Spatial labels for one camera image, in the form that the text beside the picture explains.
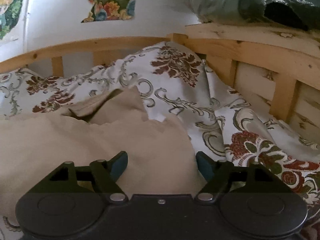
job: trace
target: bed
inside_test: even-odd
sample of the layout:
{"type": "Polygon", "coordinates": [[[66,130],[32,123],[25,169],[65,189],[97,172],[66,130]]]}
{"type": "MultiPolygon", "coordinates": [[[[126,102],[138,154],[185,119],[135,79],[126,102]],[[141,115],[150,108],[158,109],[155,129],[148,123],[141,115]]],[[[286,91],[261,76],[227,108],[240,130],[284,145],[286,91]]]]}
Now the bed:
{"type": "MultiPolygon", "coordinates": [[[[241,36],[201,24],[188,26],[188,35],[95,39],[32,51],[0,63],[1,115],[56,111],[104,90],[136,85],[149,118],[161,121],[168,112],[176,114],[195,152],[235,166],[258,161],[300,194],[308,204],[301,236],[320,239],[320,146],[287,124],[300,84],[320,90],[320,47],[317,38],[302,32],[266,30],[241,36]],[[124,49],[138,52],[119,59],[124,49]],[[95,67],[63,78],[62,56],[87,51],[95,67]],[[46,58],[51,58],[52,77],[17,70],[46,58]],[[255,111],[234,89],[238,62],[278,74],[270,114],[255,111]]],[[[3,238],[21,237],[19,226],[6,217],[0,229],[3,238]]]]}

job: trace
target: white floral fabric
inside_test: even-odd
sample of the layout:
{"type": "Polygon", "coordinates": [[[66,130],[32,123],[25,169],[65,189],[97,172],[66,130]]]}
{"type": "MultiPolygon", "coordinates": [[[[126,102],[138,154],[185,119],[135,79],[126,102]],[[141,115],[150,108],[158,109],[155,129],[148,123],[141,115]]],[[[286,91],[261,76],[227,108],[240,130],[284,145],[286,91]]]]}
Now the white floral fabric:
{"type": "MultiPolygon", "coordinates": [[[[149,118],[162,121],[168,112],[176,114],[195,152],[203,151],[214,160],[226,158],[236,166],[258,161],[300,194],[309,208],[301,235],[320,240],[320,146],[272,116],[255,113],[184,46],[161,42],[67,79],[42,78],[21,69],[3,74],[0,83],[0,114],[6,118],[55,111],[105,90],[137,85],[149,118]]],[[[18,227],[3,221],[3,238],[18,239],[21,233],[13,233],[18,227]]]]}

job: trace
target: crumpled beige fabric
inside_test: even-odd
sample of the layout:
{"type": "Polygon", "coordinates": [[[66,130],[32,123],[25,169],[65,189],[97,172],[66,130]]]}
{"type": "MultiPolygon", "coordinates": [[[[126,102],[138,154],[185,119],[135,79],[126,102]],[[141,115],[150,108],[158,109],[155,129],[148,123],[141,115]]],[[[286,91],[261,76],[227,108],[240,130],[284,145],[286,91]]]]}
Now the crumpled beige fabric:
{"type": "Polygon", "coordinates": [[[91,121],[105,118],[102,125],[57,112],[1,120],[0,214],[15,219],[18,199],[64,161],[85,166],[97,159],[109,160],[122,150],[128,153],[129,163],[117,184],[129,197],[196,194],[205,181],[180,120],[174,114],[163,122],[146,119],[138,95],[136,88],[125,90],[95,108],[101,119],[91,121]]]}

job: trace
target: wooden bed frame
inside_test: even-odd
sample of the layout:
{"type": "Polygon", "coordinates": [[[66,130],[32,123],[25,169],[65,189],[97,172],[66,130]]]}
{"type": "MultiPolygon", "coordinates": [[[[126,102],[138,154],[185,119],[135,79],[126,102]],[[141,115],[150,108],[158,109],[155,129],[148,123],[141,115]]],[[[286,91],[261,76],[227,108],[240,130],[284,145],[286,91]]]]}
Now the wooden bed frame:
{"type": "Polygon", "coordinates": [[[102,65],[121,58],[123,49],[139,50],[161,41],[174,41],[196,53],[206,54],[209,67],[231,87],[238,62],[277,72],[270,113],[285,122],[292,114],[300,82],[320,90],[320,36],[270,27],[200,24],[186,28],[188,35],[103,38],[47,47],[0,62],[0,73],[51,58],[53,75],[63,76],[65,54],[90,51],[94,65],[102,65]]]}

